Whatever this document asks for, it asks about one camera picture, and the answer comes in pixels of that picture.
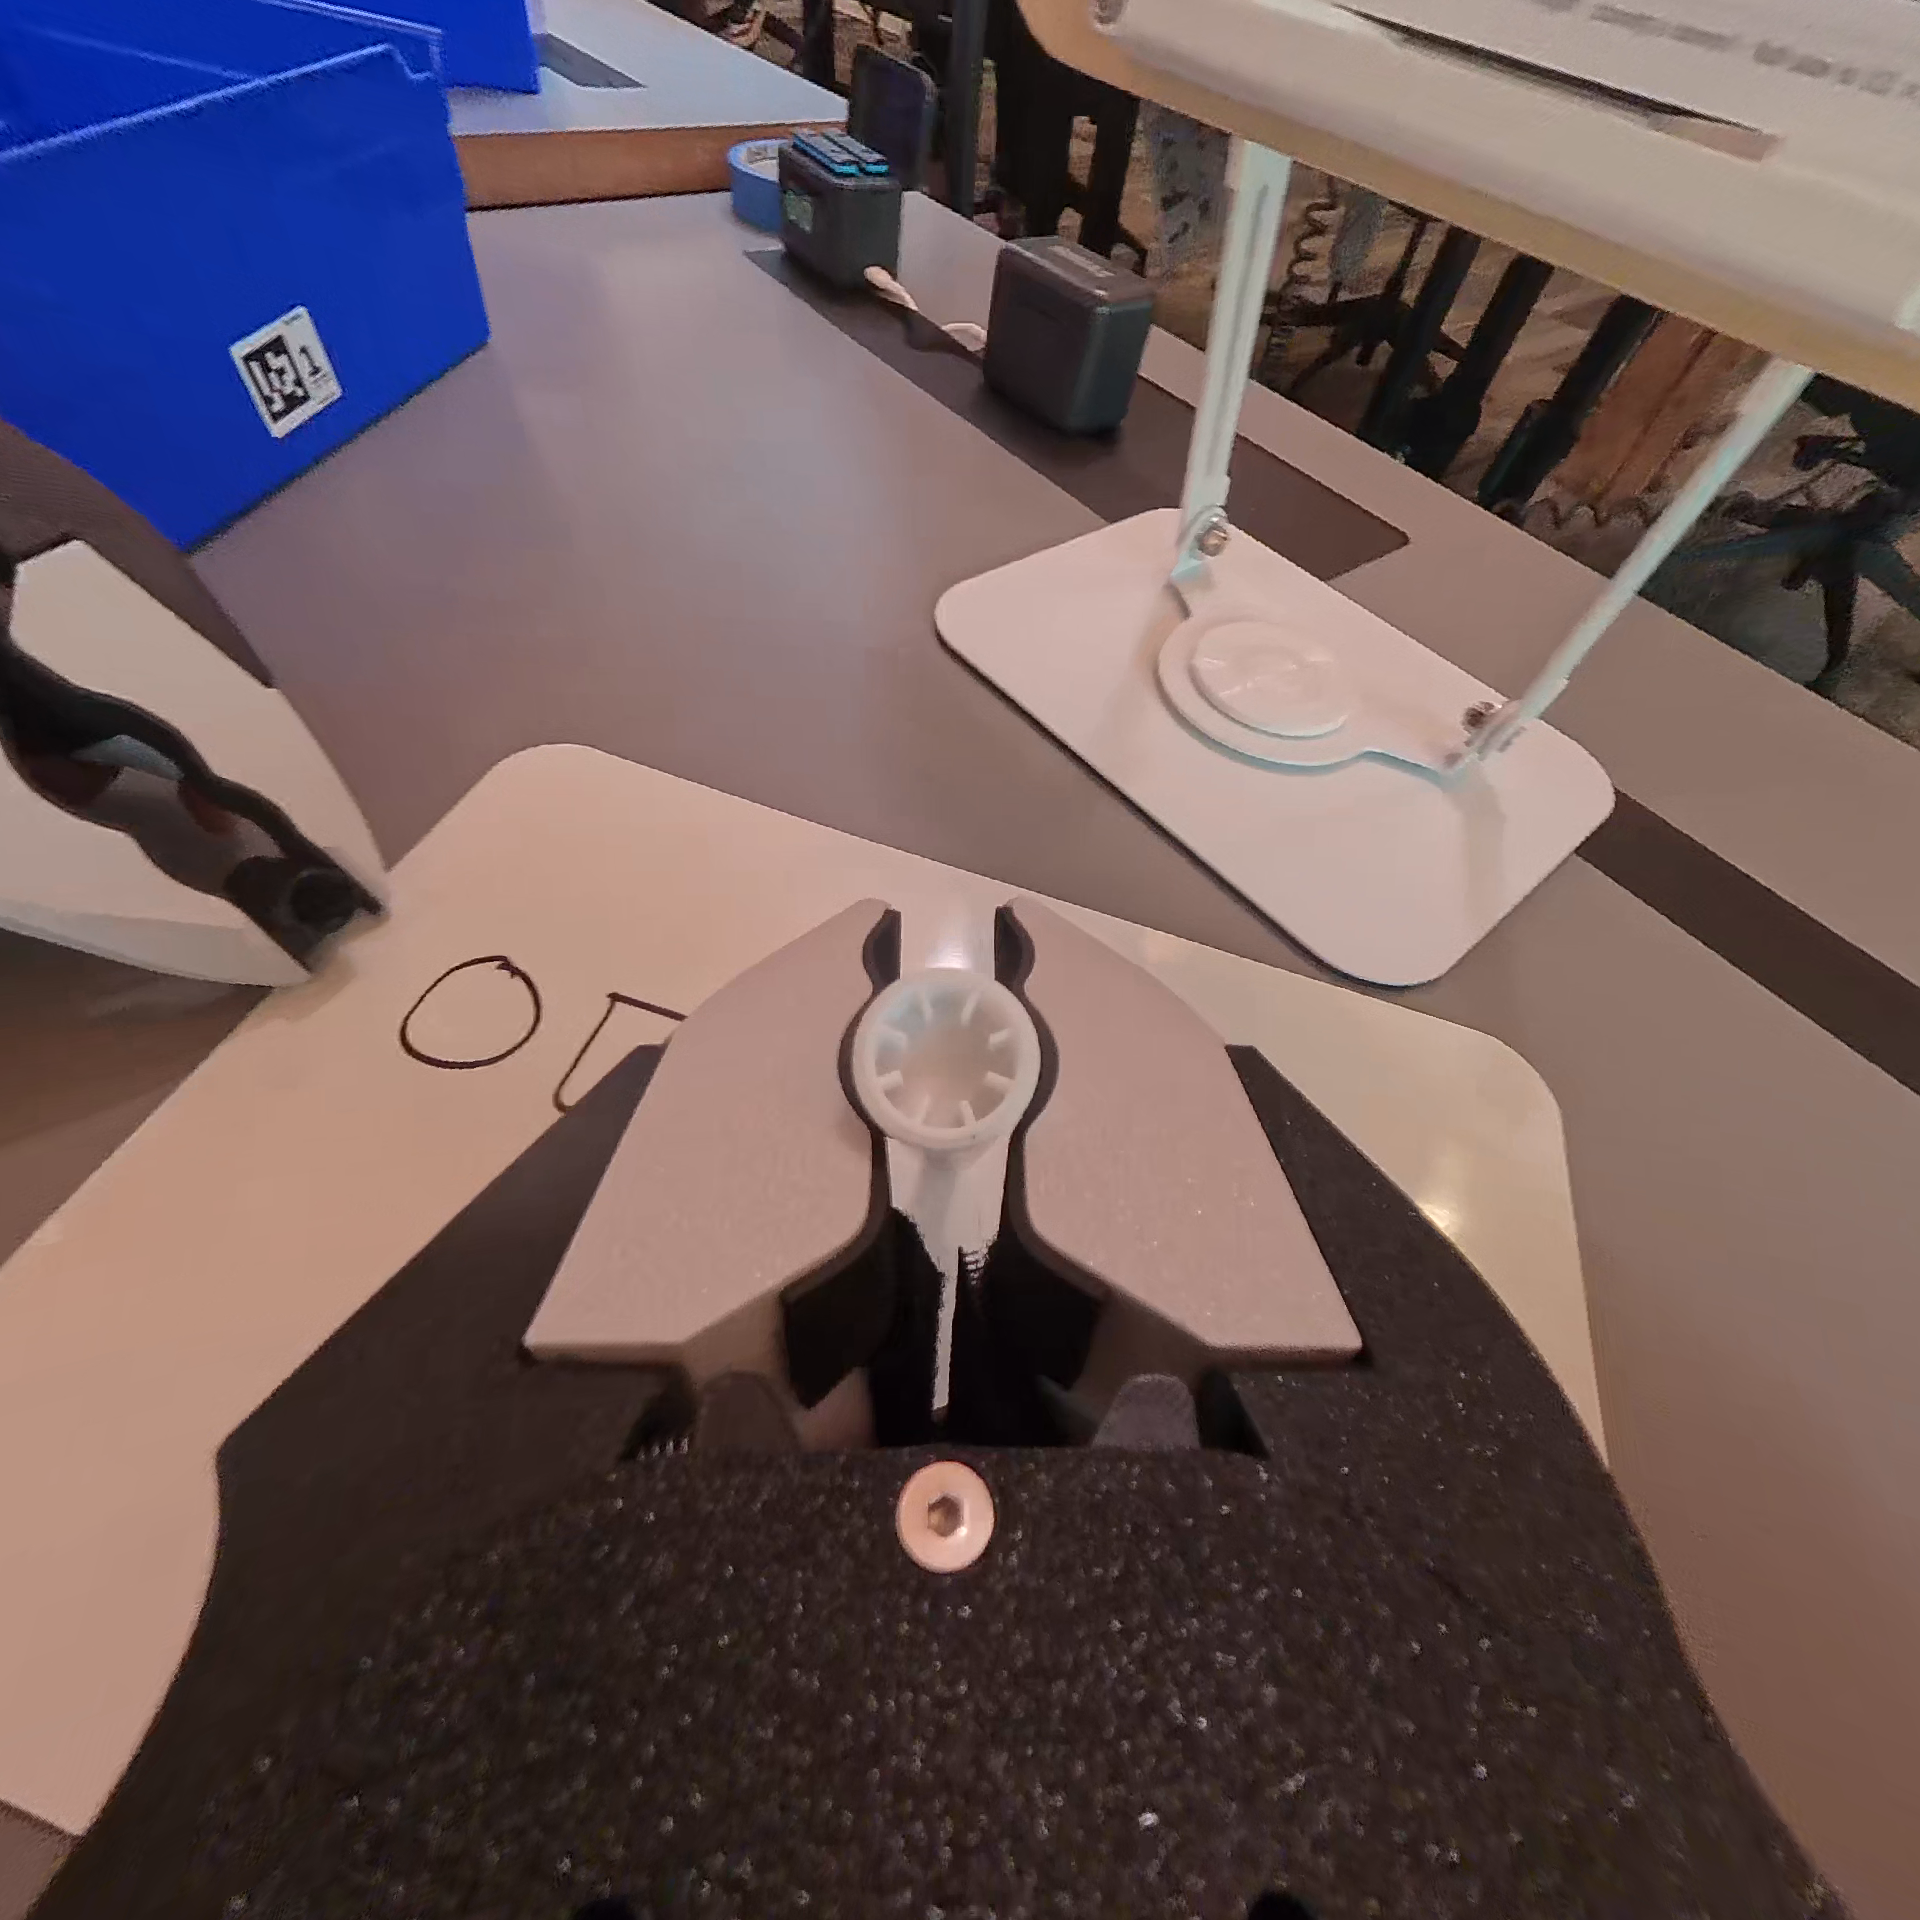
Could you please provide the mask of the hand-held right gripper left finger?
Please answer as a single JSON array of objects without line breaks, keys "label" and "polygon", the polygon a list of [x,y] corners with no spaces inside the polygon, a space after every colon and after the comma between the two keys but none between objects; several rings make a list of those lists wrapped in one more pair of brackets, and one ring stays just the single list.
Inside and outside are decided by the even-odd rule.
[{"label": "hand-held right gripper left finger", "polygon": [[762,1377],[779,1417],[871,1417],[895,1318],[886,1151],[838,1042],[898,976],[898,908],[846,899],[664,1042],[525,1333],[534,1356]]}]

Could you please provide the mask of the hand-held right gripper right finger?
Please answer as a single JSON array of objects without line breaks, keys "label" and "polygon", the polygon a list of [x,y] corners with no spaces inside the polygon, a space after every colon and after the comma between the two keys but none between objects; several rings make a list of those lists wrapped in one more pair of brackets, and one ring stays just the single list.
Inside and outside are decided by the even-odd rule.
[{"label": "hand-held right gripper right finger", "polygon": [[988,1350],[1079,1407],[1136,1377],[1354,1370],[1366,1339],[1215,1028],[1040,899],[995,908],[995,957],[1040,1092],[971,1276]]}]

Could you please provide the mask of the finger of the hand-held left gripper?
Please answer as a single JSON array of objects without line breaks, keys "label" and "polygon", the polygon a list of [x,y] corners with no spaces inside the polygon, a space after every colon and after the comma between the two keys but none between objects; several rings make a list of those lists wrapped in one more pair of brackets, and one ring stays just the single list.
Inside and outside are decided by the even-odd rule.
[{"label": "finger of the hand-held left gripper", "polygon": [[[106,743],[166,779],[181,828],[225,820],[217,890],[181,890],[123,820],[85,809],[123,779]],[[145,976],[290,989],[318,966],[318,841],[145,709],[10,709],[10,933]]]},{"label": "finger of the hand-held left gripper", "polygon": [[[225,785],[290,807],[318,841],[318,868],[352,873],[385,899],[385,854],[348,779],[323,759],[218,595],[136,500],[14,421],[0,427],[0,557],[0,709],[145,709]],[[181,890],[217,890],[225,820],[202,809],[202,828],[181,828],[166,779],[143,779],[136,743],[106,743],[106,759],[123,759],[123,779],[85,809],[123,820]]]}]

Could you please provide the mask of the black whiteboard marker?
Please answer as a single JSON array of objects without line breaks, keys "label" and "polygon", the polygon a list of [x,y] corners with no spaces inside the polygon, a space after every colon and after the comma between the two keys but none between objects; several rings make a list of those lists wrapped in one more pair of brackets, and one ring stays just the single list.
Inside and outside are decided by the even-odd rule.
[{"label": "black whiteboard marker", "polygon": [[971,1205],[1040,1092],[1040,1023],[995,976],[995,908],[959,893],[898,899],[895,985],[846,1023],[846,1107],[886,1151],[898,1214]]}]

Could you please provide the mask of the blue plastic bin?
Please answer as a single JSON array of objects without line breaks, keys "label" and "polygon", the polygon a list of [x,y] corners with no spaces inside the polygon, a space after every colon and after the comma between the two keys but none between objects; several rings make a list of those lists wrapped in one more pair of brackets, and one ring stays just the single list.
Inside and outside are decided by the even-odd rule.
[{"label": "blue plastic bin", "polygon": [[0,6],[0,403],[166,547],[488,350],[435,6]]},{"label": "blue plastic bin", "polygon": [[405,75],[446,92],[542,92],[525,0],[166,0],[161,21],[261,75],[388,41]]}]

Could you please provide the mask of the white whiteboard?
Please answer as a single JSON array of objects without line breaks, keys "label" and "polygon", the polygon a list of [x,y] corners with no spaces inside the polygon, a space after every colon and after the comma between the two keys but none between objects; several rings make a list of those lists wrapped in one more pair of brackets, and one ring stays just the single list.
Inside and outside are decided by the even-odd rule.
[{"label": "white whiteboard", "polygon": [[85,1833],[217,1572],[217,1446],[587,1092],[846,899],[1029,893],[587,743],[497,759],[388,919],[262,996],[0,1276],[0,1797]]}]

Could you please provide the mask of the white table sign stand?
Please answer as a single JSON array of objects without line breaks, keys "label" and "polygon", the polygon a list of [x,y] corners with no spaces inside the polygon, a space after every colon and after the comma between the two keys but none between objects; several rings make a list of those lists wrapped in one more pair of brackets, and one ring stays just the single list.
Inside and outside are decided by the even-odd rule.
[{"label": "white table sign stand", "polygon": [[[1020,6],[1049,59],[1234,134],[1175,511],[938,595],[938,642],[1318,966],[1443,985],[1620,807],[1542,726],[1810,376],[1914,376],[1914,6]],[[1524,691],[1234,533],[1234,438],[1312,166],[1696,315],[1767,370]]]}]

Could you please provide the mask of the black box with blue top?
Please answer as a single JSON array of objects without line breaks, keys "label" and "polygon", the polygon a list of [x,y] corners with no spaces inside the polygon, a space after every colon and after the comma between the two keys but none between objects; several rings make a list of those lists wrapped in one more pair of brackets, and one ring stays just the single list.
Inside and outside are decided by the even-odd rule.
[{"label": "black box with blue top", "polygon": [[779,254],[826,292],[898,271],[898,174],[846,134],[793,134],[773,159]]}]

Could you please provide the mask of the black boxy object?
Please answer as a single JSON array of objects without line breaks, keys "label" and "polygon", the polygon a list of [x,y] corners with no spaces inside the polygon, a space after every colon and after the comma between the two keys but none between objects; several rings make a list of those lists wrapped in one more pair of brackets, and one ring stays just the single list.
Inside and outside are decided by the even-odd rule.
[{"label": "black boxy object", "polygon": [[1068,235],[1020,235],[995,254],[979,388],[1053,438],[1117,438],[1142,334],[1142,271]]}]

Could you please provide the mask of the black chair base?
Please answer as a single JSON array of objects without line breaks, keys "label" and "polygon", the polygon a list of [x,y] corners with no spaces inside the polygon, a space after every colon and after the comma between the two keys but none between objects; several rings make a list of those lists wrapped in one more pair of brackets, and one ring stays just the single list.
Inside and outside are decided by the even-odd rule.
[{"label": "black chair base", "polygon": [[1805,393],[1810,414],[1849,421],[1795,438],[1795,470],[1855,469],[1869,487],[1855,500],[1805,500],[1805,496],[1737,496],[1727,518],[1757,521],[1757,557],[1790,561],[1790,593],[1827,595],[1827,676],[1810,683],[1817,691],[1838,691],[1838,676],[1855,658],[1855,611],[1858,586],[1874,586],[1897,611],[1920,611],[1920,580],[1897,557],[1902,533],[1920,521],[1920,414],[1869,397],[1838,376],[1810,376]]}]

